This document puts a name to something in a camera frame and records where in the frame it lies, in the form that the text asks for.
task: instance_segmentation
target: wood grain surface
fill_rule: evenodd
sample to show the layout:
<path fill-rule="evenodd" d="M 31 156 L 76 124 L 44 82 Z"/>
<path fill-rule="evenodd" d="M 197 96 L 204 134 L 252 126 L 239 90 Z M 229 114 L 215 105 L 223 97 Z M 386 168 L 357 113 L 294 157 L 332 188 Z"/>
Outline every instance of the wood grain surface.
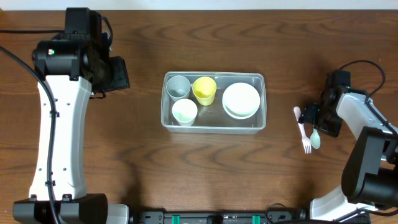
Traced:
<path fill-rule="evenodd" d="M 308 205 L 340 185 L 355 144 L 321 134 L 304 154 L 293 107 L 317 101 L 326 74 L 368 59 L 387 73 L 373 99 L 398 125 L 397 11 L 102 11 L 112 24 L 112 55 L 126 60 L 131 88 L 88 104 L 84 168 L 89 193 L 133 208 L 263 210 Z M 63 11 L 4 12 L 0 29 L 63 29 Z M 0 34 L 0 45 L 29 65 L 51 34 Z M 352 86 L 381 81 L 370 65 L 352 65 Z M 169 71 L 260 73 L 267 125 L 255 135 L 170 133 L 160 123 Z M 0 54 L 0 223 L 28 197 L 39 145 L 37 82 Z M 307 135 L 312 132 L 307 126 Z M 372 217 L 374 223 L 398 218 Z"/>

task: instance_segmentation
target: plastic spoon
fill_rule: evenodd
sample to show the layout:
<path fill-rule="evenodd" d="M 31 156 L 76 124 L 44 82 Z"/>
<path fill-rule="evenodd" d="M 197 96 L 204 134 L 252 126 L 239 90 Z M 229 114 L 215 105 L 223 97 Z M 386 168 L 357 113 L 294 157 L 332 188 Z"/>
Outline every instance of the plastic spoon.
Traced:
<path fill-rule="evenodd" d="M 321 137 L 319 136 L 318 131 L 315 128 L 313 129 L 310 140 L 312 147 L 314 149 L 319 149 L 319 147 L 321 146 Z"/>

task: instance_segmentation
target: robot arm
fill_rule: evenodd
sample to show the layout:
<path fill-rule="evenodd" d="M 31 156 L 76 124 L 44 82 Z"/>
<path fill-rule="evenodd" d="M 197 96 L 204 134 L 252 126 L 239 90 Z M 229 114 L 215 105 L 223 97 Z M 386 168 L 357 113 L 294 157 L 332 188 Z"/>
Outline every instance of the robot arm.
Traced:
<path fill-rule="evenodd" d="M 34 50 L 35 70 L 51 91 L 58 116 L 52 154 L 55 209 L 62 223 L 126 224 L 126 205 L 108 204 L 105 194 L 88 194 L 83 172 L 87 104 L 93 93 L 129 88 L 124 60 L 109 57 L 112 41 L 102 33 L 101 15 L 88 8 L 67 9 L 65 33 L 40 41 Z M 50 104 L 39 85 L 41 124 L 39 156 L 29 198 L 14 203 L 21 223 L 53 223 L 47 186 Z"/>
<path fill-rule="evenodd" d="M 362 208 L 375 211 L 398 205 L 396 169 L 380 168 L 381 159 L 396 164 L 397 136 L 390 130 L 398 129 L 383 125 L 377 115 L 385 118 L 372 99 L 368 98 L 373 111 L 365 103 L 367 93 L 350 88 L 349 76 L 349 72 L 341 70 L 329 76 L 321 104 L 309 104 L 299 119 L 335 137 L 345 121 L 357 139 L 343 171 L 341 186 L 311 202 L 311 219 L 343 221 L 357 215 Z"/>

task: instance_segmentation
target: plastic fork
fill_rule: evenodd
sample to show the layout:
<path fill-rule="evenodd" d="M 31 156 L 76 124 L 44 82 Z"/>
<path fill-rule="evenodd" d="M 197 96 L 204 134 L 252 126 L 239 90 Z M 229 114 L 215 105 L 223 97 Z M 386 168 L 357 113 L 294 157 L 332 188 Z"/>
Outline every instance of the plastic fork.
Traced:
<path fill-rule="evenodd" d="M 299 117 L 301 115 L 301 110 L 298 106 L 293 108 L 294 115 L 296 117 L 296 121 L 298 124 L 298 128 L 300 129 L 301 137 L 302 137 L 302 142 L 303 142 L 303 147 L 304 147 L 304 152 L 306 154 L 309 154 L 312 152 L 311 148 L 311 140 L 305 135 L 304 131 L 304 125 L 299 123 Z"/>

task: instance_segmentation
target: white wall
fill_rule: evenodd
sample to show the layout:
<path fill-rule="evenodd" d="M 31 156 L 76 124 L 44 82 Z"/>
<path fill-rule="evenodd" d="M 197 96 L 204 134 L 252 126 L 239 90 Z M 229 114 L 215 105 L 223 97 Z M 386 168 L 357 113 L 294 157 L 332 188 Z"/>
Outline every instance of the white wall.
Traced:
<path fill-rule="evenodd" d="M 398 0 L 0 0 L 3 10 L 398 9 Z"/>

